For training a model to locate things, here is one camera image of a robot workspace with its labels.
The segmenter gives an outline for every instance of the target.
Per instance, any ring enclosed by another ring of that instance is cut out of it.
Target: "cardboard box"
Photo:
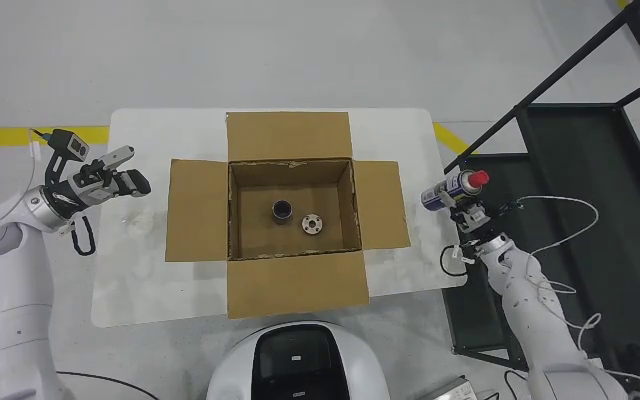
[[[367,304],[363,250],[410,245],[398,164],[353,160],[347,113],[229,113],[227,138],[228,163],[172,160],[166,261],[227,260],[230,318]]]

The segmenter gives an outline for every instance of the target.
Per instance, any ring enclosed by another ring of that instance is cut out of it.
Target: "gray floor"
[[[470,142],[615,12],[608,0],[5,2],[0,125],[106,125],[121,107],[409,106]],[[628,32],[618,33],[543,100],[617,100],[640,86],[639,66]],[[628,112],[640,119],[640,105]],[[515,126],[483,148],[521,150]],[[23,185],[26,154],[0,148],[0,199]],[[444,146],[441,154],[443,162],[453,157]],[[98,212],[90,213],[94,224]],[[202,399],[230,346],[290,319],[98,329],[89,318],[93,261],[75,256],[68,237],[48,237],[47,248],[60,369],[129,380],[164,399]],[[313,317],[371,344],[393,399],[460,374],[481,397],[499,390],[508,398],[503,369],[450,353],[437,291]],[[80,399],[143,398],[110,383],[65,381]]]

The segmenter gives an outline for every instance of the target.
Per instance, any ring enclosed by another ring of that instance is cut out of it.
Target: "aerosol can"
[[[482,186],[488,182],[489,174],[485,171],[465,170],[425,190],[420,200],[427,210],[437,211],[446,207],[440,197],[442,192],[449,194],[457,203],[464,197],[472,197],[480,193]]]

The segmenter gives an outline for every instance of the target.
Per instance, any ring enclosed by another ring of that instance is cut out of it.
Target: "yellow tape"
[[[35,127],[38,131],[51,132],[54,127]],[[58,126],[56,128],[67,129],[82,138],[87,144],[107,144],[109,142],[108,126]],[[26,146],[29,143],[28,128],[0,128],[0,147]],[[447,146],[456,154],[462,153],[469,145],[457,137],[453,132],[437,122],[433,123],[436,139]],[[33,135],[34,139],[44,144],[44,141]]]
[[[456,154],[462,153],[469,147],[464,140],[437,122],[433,123],[433,130],[436,133],[436,139]]]
[[[33,127],[42,133],[51,133],[54,127],[35,126]],[[107,144],[109,142],[108,126],[56,126],[55,128],[66,129],[80,136],[87,144]],[[0,128],[0,147],[26,146],[29,143],[28,128]],[[33,134],[41,144],[44,140]]]

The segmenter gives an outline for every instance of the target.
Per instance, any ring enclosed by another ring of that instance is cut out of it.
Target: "table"
[[[448,212],[428,212],[420,193],[444,178],[431,116],[421,109],[121,109],[111,118],[109,151],[125,144],[152,192],[102,205],[91,318],[98,327],[226,314],[226,262],[166,263],[172,158],[227,161],[230,111],[346,111],[353,158],[395,160],[411,247],[366,250],[371,297],[460,286],[439,267],[442,248],[458,243]],[[460,262],[447,266],[461,272]]]

